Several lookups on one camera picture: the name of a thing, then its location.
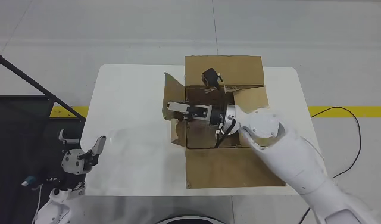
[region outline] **white circular base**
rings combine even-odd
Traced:
[[[208,222],[210,222],[210,224],[224,224],[223,222],[220,222],[219,220],[215,220],[215,219],[212,219],[210,217],[201,217],[201,216],[173,217],[173,218],[169,218],[167,220],[162,220],[161,222],[158,222],[157,224],[177,224],[177,223],[181,223],[182,220],[194,220],[194,224],[198,224],[199,222],[201,224],[204,224],[204,222],[202,222],[202,221],[208,221]]]

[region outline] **black metal pole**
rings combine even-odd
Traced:
[[[8,60],[3,58],[3,56],[0,55],[0,64],[4,65],[7,69],[11,70],[14,74],[19,76],[20,78],[24,79],[26,82],[34,86],[36,89],[40,90],[43,94],[45,94],[48,98],[54,100],[59,105],[62,105],[66,110],[73,113],[76,117],[78,117],[81,120],[86,120],[81,114],[76,112],[74,109],[72,109],[69,105],[64,103],[61,99],[56,97],[54,94],[52,94],[50,91],[46,90],[43,86],[41,86],[39,83],[34,81],[31,77],[23,73],[20,69],[18,69],[15,65],[11,64]]]

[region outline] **box flap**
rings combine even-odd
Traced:
[[[265,87],[250,88],[234,92],[234,103],[245,113],[268,107]]]
[[[171,142],[185,147],[186,146],[186,122],[177,119],[171,121]]]
[[[187,188],[285,186],[251,148],[185,151]]]
[[[165,85],[164,85],[164,98],[163,107],[161,109],[163,117],[166,120],[172,120],[174,113],[167,108],[167,104],[170,101],[173,102],[185,102],[185,89],[184,86],[179,83],[174,77],[168,73],[165,74]]]
[[[260,56],[185,56],[185,86],[203,86],[201,75],[209,68],[220,73],[226,85],[263,86]]]

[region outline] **black frame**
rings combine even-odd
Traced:
[[[64,107],[66,110],[69,112],[73,113],[77,118],[79,118],[82,121],[85,121],[86,118],[83,117],[81,114],[76,112],[73,108],[71,108],[69,105],[67,105],[64,101],[56,97],[53,93],[48,91],[46,88],[41,86],[39,83],[37,83],[35,80],[33,80],[31,77],[29,77],[27,74],[22,72],[20,69],[18,69],[15,65],[11,64],[8,60],[6,60],[3,56],[0,55],[0,64],[2,64],[4,67],[7,69],[11,70],[14,74],[16,74],[18,77],[22,78],[24,81],[27,83],[31,84],[34,86],[36,89],[38,89],[40,92],[45,94],[46,97],[49,98],[49,102],[51,105],[51,108],[53,109],[53,105],[55,102],[57,102],[59,105]]]

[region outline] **cable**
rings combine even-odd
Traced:
[[[40,189],[40,190],[39,190],[39,193],[38,193],[38,203],[37,203],[37,209],[36,209],[35,216],[33,217],[33,220],[32,220],[32,224],[34,224],[34,222],[36,221],[37,213],[38,213],[38,210],[39,210],[39,208],[40,208],[40,203],[41,203],[41,190],[42,190],[42,185],[40,185],[38,188]]]
[[[346,109],[346,108],[344,108],[344,107],[330,107],[330,108],[327,108],[327,109],[325,109],[325,110],[323,110],[323,111],[321,111],[321,112],[319,112],[319,113],[316,113],[315,115],[311,116],[311,118],[313,118],[313,117],[315,117],[315,116],[318,116],[318,115],[320,115],[321,113],[324,113],[324,112],[326,112],[326,111],[329,111],[329,110],[331,110],[331,109],[336,109],[336,108],[338,108],[338,109],[343,109],[343,110],[345,110],[345,111],[351,113],[352,117],[355,119],[355,121],[356,121],[356,125],[357,125],[357,129],[358,129],[358,152],[357,152],[356,158],[354,159],[354,161],[352,162],[352,164],[350,165],[350,167],[347,168],[346,170],[344,170],[343,172],[338,173],[337,175],[334,175],[334,178],[337,177],[337,176],[342,175],[343,173],[348,172],[348,171],[353,167],[353,165],[356,163],[358,157],[360,156],[360,152],[361,152],[361,129],[360,129],[360,124],[359,124],[359,122],[358,122],[358,120],[357,120],[357,117],[355,116],[355,114],[353,114],[353,112],[349,111],[348,109]],[[311,208],[309,207],[309,208],[307,209],[307,211],[304,213],[304,215],[303,215],[303,217],[301,218],[301,220],[299,221],[299,224],[301,224],[301,223],[304,221],[305,217],[306,217],[307,214],[310,212],[310,210],[311,210]]]
[[[229,133],[232,131],[232,129],[234,128],[234,126],[236,125],[236,119],[233,118],[232,120],[232,124],[229,126],[229,128],[227,128],[226,132],[222,135],[221,139],[219,139],[216,143],[216,145],[214,146],[214,148],[218,148],[220,146],[220,144],[224,141],[224,139],[229,135]]]

